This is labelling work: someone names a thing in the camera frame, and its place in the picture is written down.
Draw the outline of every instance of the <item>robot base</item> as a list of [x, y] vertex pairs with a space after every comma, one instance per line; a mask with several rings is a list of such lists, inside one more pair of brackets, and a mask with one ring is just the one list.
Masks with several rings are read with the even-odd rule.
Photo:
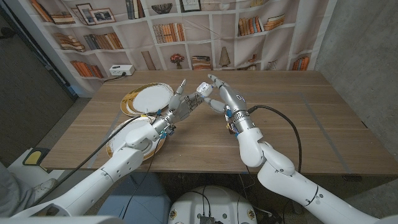
[[[204, 195], [207, 197], [202, 198], [204, 187], [198, 187], [190, 192], [183, 194], [171, 207], [169, 214], [168, 224], [183, 224], [183, 223], [238, 223], [239, 210], [239, 223], [256, 224], [256, 215], [251, 204], [235, 191], [220, 186], [206, 186]], [[205, 204], [205, 211], [203, 211], [203, 201]]]

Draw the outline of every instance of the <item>bookshelf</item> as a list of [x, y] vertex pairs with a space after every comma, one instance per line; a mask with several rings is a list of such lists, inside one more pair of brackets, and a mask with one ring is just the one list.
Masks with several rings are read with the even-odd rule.
[[[277, 70], [291, 70], [297, 58], [308, 56], [308, 70], [313, 70], [330, 20], [327, 16], [331, 15], [336, 4], [336, 0], [263, 0], [264, 4], [251, 7], [251, 1], [229, 0], [231, 4], [225, 11], [221, 11], [217, 5], [209, 7], [210, 11], [181, 12], [179, 0], [141, 0], [146, 16], [128, 19], [125, 0], [114, 0], [111, 3], [105, 0], [37, 0], [48, 12], [69, 11], [75, 18], [75, 24], [57, 25], [45, 22], [32, 7], [30, 0], [19, 1], [72, 75], [76, 79], [85, 80], [84, 85], [91, 85], [94, 90], [100, 86], [94, 82], [100, 79], [79, 76], [69, 61], [80, 60], [97, 65], [104, 79], [110, 77], [109, 67], [112, 64], [132, 64], [136, 70], [147, 70], [141, 54], [143, 51], [149, 51], [158, 70], [176, 69], [169, 59], [174, 53], [185, 57], [181, 63], [184, 70], [192, 69], [192, 55], [209, 56], [214, 70], [241, 68], [253, 63], [257, 64], [258, 70], [264, 70], [268, 62], [274, 60], [277, 60]], [[154, 4], [167, 2], [173, 3], [168, 14], [157, 14], [151, 8]], [[71, 8], [83, 3], [90, 3], [93, 9], [110, 8], [117, 22], [93, 26], [82, 24]], [[238, 34], [239, 18], [259, 16], [265, 24], [268, 18], [281, 14], [285, 14], [284, 24], [275, 29], [244, 36]], [[170, 23], [184, 24], [186, 41], [158, 44], [152, 26]], [[87, 51], [62, 50], [54, 39], [55, 32], [73, 35]], [[124, 49], [90, 50], [83, 37], [87, 34], [111, 32], [116, 33]], [[218, 65], [222, 47], [226, 47], [231, 61], [227, 68]], [[248, 59], [253, 54], [257, 54], [257, 59], [249, 63]]]

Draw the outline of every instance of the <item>potted flower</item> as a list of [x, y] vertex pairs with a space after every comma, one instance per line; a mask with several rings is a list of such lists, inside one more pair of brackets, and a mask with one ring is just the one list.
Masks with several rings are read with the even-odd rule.
[[176, 63], [176, 64], [177, 64], [177, 69], [182, 69], [182, 66], [181, 66], [180, 62], [183, 62], [184, 59], [185, 59], [184, 56], [182, 56], [182, 55], [180, 55], [180, 54], [173, 54], [173, 55], [170, 57], [170, 61], [171, 61], [172, 63]]

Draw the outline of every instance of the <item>bookshelf backdrop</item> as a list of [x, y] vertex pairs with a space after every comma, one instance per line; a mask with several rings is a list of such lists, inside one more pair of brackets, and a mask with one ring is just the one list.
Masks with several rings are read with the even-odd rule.
[[[19, 1], [72, 75], [93, 94], [100, 86], [98, 80], [111, 76], [114, 64], [153, 68], [147, 64], [148, 55], [156, 70], [177, 69], [170, 61], [173, 54], [185, 58], [180, 62], [184, 70], [313, 70], [336, 4], [336, 0], [200, 0], [199, 11], [185, 12], [188, 7], [181, 4], [186, 0]], [[128, 11], [129, 1], [136, 12]], [[81, 14], [76, 15], [76, 5], [88, 3], [93, 12], [102, 10], [104, 17], [110, 10], [111, 18], [106, 19], [116, 22], [99, 17], [97, 24], [86, 25]], [[172, 3], [170, 12], [158, 14], [151, 7], [164, 3]], [[57, 22], [48, 22], [48, 15]], [[162, 39], [162, 34], [170, 39]], [[203, 56], [206, 65], [197, 64], [194, 56]], [[88, 68], [78, 70], [75, 62]], [[90, 65], [98, 70], [84, 73], [90, 72]]]

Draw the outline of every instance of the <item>flower vase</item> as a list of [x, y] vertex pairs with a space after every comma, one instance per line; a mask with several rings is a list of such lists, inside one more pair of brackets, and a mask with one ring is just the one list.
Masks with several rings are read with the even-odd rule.
[[177, 69], [182, 69], [180, 62], [177, 62]]

